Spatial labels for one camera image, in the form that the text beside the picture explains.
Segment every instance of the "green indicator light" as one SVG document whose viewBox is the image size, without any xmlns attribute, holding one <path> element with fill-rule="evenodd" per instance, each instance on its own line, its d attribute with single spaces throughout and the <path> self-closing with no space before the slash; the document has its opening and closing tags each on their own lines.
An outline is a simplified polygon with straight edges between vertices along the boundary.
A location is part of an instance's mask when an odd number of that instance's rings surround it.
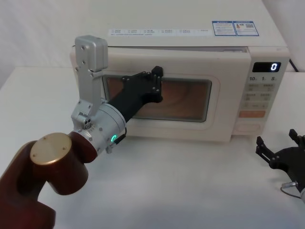
<svg viewBox="0 0 305 229">
<path fill-rule="evenodd" d="M 112 136 L 111 142 L 113 142 L 116 139 L 117 135 Z"/>
</svg>

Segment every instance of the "number 0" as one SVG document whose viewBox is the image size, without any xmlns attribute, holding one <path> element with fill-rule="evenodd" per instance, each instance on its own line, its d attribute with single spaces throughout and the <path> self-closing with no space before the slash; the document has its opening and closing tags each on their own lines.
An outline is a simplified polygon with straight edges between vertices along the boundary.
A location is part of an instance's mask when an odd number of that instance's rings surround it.
<svg viewBox="0 0 305 229">
<path fill-rule="evenodd" d="M 276 63 L 273 63 L 271 65 L 271 71 L 275 71 L 277 69 L 277 64 Z"/>
</svg>

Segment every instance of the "digital display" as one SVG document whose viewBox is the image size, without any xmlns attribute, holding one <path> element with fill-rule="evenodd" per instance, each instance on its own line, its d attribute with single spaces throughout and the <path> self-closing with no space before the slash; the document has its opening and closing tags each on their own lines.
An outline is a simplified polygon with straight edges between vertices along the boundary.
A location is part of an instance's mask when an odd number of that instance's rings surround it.
<svg viewBox="0 0 305 229">
<path fill-rule="evenodd" d="M 254 73 L 276 73 L 280 70 L 281 62 L 256 62 L 252 72 Z"/>
</svg>

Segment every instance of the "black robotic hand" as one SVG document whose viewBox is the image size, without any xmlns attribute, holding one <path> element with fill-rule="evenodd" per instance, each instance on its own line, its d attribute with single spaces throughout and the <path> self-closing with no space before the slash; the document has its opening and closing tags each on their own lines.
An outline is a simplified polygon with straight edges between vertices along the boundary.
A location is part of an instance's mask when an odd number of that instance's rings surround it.
<svg viewBox="0 0 305 229">
<path fill-rule="evenodd" d="M 298 198 L 305 202 L 305 136 L 298 136 L 294 129 L 290 130 L 289 136 L 298 147 L 290 147 L 273 153 L 259 136 L 256 141 L 256 153 L 269 164 L 270 168 L 286 172 L 292 180 L 290 183 L 283 184 L 281 191 L 284 192 L 283 188 L 295 186 L 300 192 Z"/>
<path fill-rule="evenodd" d="M 123 76 L 123 90 L 108 104 L 114 106 L 128 122 L 147 103 L 160 103 L 163 68 L 155 66 L 151 72 Z"/>
</svg>

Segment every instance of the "microwave window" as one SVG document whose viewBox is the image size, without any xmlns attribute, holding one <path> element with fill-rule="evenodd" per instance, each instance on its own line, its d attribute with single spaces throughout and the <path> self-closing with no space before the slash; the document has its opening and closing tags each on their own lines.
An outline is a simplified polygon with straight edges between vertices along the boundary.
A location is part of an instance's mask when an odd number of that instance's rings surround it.
<svg viewBox="0 0 305 229">
<path fill-rule="evenodd" d="M 119 93 L 122 76 L 103 76 L 106 99 Z M 212 82 L 162 78 L 163 101 L 144 105 L 134 118 L 204 122 L 206 120 Z"/>
</svg>

